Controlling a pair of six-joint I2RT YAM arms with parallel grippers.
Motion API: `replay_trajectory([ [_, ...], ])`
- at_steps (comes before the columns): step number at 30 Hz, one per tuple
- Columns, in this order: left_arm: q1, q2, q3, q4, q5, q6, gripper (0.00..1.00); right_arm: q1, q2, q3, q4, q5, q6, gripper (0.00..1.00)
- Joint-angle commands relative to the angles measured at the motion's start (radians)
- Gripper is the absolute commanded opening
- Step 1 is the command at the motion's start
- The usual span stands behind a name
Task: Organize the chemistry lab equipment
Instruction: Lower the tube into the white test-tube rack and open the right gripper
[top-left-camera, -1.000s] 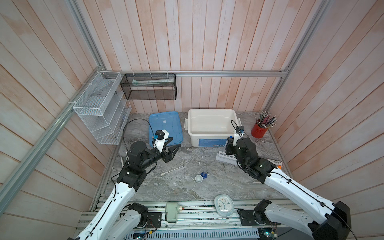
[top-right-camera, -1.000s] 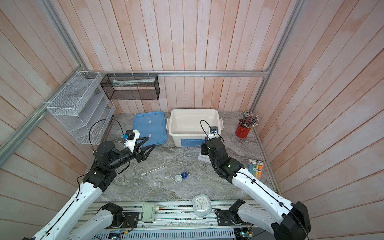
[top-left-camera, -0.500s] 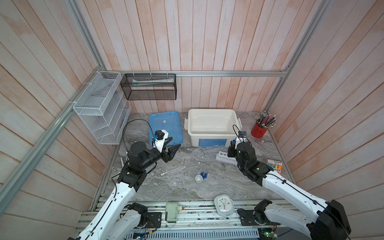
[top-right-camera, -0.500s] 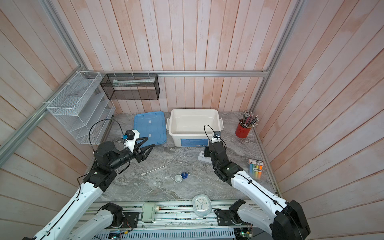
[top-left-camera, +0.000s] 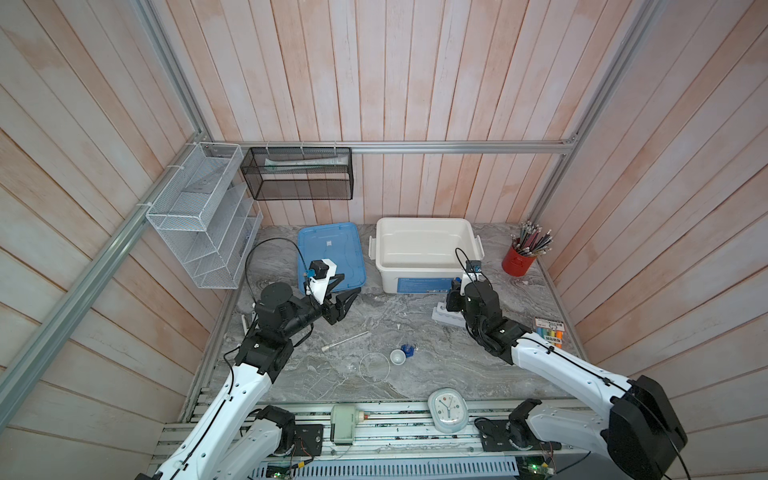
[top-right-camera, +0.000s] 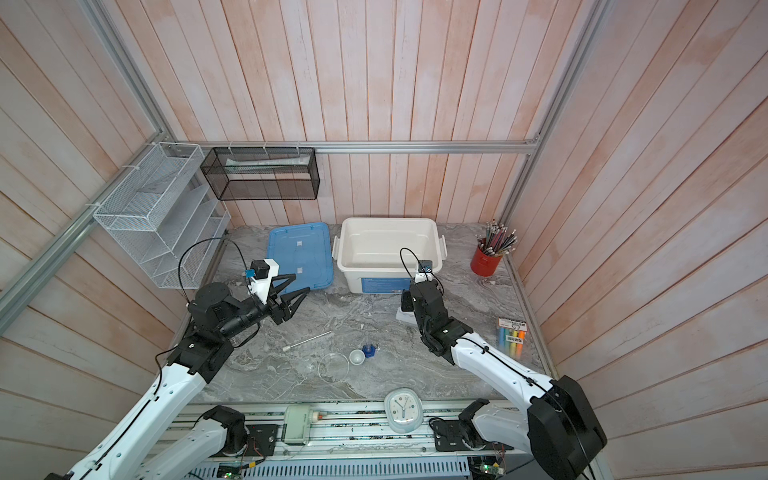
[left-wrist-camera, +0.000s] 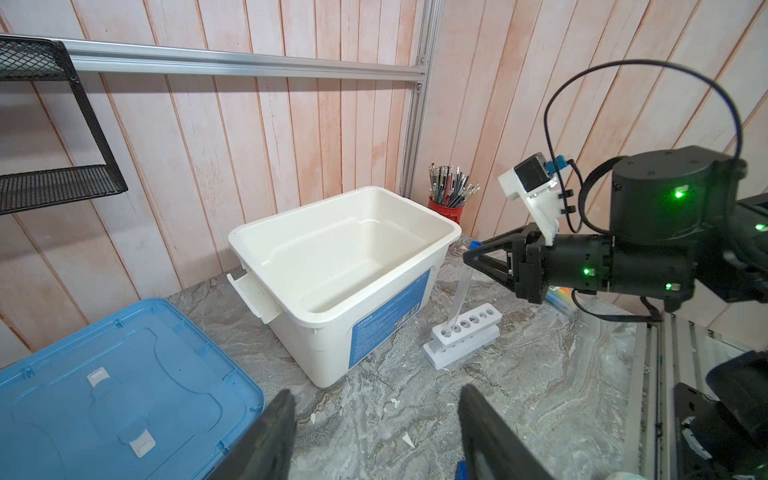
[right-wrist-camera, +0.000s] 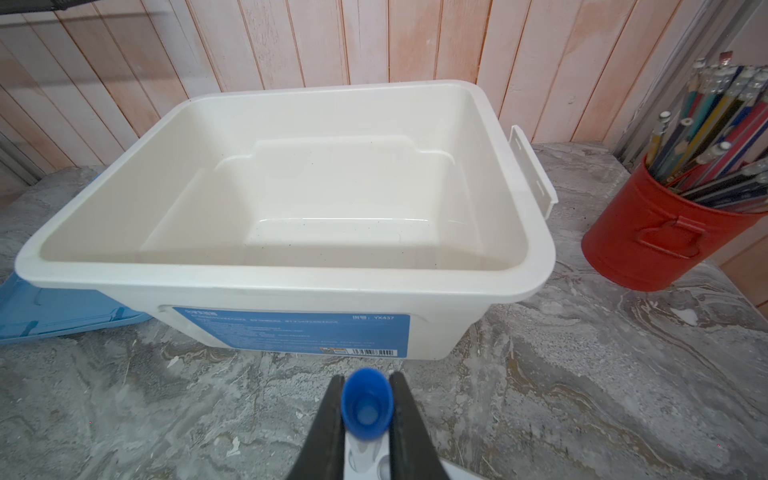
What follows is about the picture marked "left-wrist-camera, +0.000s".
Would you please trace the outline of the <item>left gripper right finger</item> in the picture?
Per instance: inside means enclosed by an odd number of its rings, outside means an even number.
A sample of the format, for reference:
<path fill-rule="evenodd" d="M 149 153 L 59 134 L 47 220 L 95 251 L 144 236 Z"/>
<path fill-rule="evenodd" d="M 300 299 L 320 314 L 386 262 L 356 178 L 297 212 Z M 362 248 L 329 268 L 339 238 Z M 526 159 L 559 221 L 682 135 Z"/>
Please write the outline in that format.
<path fill-rule="evenodd" d="M 465 464 L 459 479 L 553 480 L 472 384 L 461 389 L 458 417 Z"/>

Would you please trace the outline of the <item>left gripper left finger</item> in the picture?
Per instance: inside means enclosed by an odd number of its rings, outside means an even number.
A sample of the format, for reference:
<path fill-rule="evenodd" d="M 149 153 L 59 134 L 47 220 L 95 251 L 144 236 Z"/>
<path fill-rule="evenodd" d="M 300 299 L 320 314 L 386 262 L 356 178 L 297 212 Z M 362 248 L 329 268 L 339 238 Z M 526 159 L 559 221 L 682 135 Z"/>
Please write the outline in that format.
<path fill-rule="evenodd" d="M 295 397 L 284 389 L 266 406 L 207 479 L 287 479 L 296 430 Z"/>

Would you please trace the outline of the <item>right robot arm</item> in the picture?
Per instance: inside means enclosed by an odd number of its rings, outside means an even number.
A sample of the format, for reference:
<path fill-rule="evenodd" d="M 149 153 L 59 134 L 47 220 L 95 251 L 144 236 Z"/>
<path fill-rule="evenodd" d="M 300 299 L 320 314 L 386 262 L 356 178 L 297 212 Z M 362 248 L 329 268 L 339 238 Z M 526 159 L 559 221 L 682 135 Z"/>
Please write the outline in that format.
<path fill-rule="evenodd" d="M 531 222 L 485 240 L 467 266 L 533 304 L 552 286 L 614 292 L 659 323 L 703 285 L 727 303 L 767 299 L 767 199 L 739 199 L 746 163 L 698 146 L 611 158 L 563 189 L 566 161 L 534 155 L 500 178 Z M 767 475 L 767 357 L 711 368 L 672 388 L 667 424 L 681 479 Z"/>

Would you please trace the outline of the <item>blue capped test tube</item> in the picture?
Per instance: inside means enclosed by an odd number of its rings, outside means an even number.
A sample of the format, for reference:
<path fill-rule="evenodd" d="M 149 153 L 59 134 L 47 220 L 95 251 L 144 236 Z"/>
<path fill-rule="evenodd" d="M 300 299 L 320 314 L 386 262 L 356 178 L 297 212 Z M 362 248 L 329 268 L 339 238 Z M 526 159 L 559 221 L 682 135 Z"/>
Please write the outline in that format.
<path fill-rule="evenodd" d="M 459 314 L 461 313 L 461 309 L 463 307 L 464 301 L 466 299 L 466 295 L 469 290 L 470 283 L 472 281 L 474 269 L 470 266 L 467 266 L 466 264 L 464 264 L 462 268 L 463 268 L 462 275 L 460 277 L 460 280 L 456 289 L 454 302 L 451 307 L 450 313 L 448 315 L 448 320 L 446 322 L 446 326 L 443 331 L 445 336 L 451 336 L 454 332 L 454 327 L 457 323 Z"/>

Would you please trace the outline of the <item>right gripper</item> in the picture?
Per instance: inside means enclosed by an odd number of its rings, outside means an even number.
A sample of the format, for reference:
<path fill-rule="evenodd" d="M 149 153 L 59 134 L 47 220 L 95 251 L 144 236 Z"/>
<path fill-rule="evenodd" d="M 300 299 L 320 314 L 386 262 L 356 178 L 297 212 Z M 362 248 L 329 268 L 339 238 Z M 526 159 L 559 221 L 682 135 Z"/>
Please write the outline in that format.
<path fill-rule="evenodd" d="M 543 303 L 551 286 L 587 293 L 608 289 L 612 264 L 608 236 L 558 234 L 548 245 L 538 227 L 528 224 L 472 241 L 468 252 L 492 252 L 508 243 L 509 255 L 503 258 L 465 254 L 463 262 L 533 304 Z"/>

